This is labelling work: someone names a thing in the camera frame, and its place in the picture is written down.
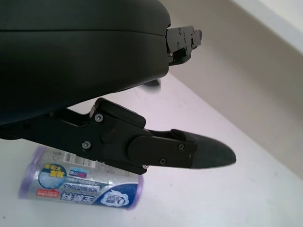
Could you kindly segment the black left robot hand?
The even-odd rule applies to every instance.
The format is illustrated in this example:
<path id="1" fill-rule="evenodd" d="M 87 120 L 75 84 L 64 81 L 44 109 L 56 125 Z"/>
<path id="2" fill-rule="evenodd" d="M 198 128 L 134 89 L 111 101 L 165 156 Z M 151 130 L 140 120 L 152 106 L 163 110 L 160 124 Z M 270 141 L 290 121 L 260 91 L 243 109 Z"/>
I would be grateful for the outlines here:
<path id="1" fill-rule="evenodd" d="M 138 175 L 147 166 L 235 164 L 227 145 L 172 129 L 105 95 L 158 85 L 191 58 L 203 33 L 171 27 L 157 0 L 3 0 L 0 137 L 25 139 Z"/>

